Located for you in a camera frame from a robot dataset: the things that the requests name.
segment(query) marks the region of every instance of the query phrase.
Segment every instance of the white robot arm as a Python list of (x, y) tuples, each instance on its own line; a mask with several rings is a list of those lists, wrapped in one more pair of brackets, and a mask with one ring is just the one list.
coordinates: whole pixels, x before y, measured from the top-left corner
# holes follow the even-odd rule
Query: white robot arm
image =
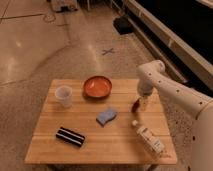
[(156, 60), (138, 68), (138, 92), (151, 95), (153, 87), (197, 119), (192, 148), (192, 171), (213, 170), (213, 98), (185, 87), (165, 76), (165, 65)]

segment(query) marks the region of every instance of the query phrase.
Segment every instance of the bottle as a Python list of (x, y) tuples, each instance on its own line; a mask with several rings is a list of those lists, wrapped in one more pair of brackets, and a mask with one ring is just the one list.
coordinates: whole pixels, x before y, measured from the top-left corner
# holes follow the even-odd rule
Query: bottle
[(154, 134), (143, 124), (138, 123), (138, 121), (132, 121), (132, 126), (136, 129), (137, 134), (143, 138), (144, 142), (150, 147), (150, 149), (157, 155), (162, 153), (165, 149), (164, 144), (159, 138), (154, 136)]

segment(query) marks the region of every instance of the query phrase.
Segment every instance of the concrete floor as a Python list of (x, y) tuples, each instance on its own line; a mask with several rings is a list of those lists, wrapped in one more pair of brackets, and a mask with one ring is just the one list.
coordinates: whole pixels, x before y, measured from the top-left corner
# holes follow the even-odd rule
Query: concrete floor
[[(45, 0), (1, 0), (0, 16), (0, 171), (45, 171), (24, 158), (50, 82), (93, 75), (137, 78), (136, 67), (154, 58), (134, 34), (120, 36), (117, 14), (104, 3), (73, 13), (55, 14)], [(114, 48), (113, 54), (102, 50)], [(187, 170), (193, 121), (161, 97), (179, 162), (157, 170)], [(142, 166), (66, 166), (65, 170), (143, 170)]]

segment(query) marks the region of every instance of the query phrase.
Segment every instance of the paper cup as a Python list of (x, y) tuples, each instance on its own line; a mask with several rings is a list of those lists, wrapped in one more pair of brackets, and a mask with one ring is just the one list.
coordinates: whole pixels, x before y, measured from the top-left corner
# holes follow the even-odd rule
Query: paper cup
[(58, 87), (55, 91), (55, 97), (64, 107), (72, 105), (72, 88), (69, 86)]

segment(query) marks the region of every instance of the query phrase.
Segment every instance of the wooden table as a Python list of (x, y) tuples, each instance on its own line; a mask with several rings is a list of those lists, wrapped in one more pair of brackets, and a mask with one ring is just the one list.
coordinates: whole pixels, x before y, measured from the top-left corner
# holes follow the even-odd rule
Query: wooden table
[[(157, 91), (149, 97), (145, 111), (134, 115), (137, 100), (136, 79), (112, 79), (111, 95), (100, 101), (82, 97), (82, 80), (53, 80), (29, 146), (25, 162), (29, 164), (176, 164), (177, 157)], [(73, 89), (73, 106), (63, 108), (54, 92), (61, 85)], [(98, 114), (108, 107), (117, 110), (115, 120), (101, 127)], [(134, 119), (143, 121), (166, 146), (163, 157), (155, 159), (144, 148), (131, 127)], [(86, 137), (81, 148), (56, 139), (63, 126)]]

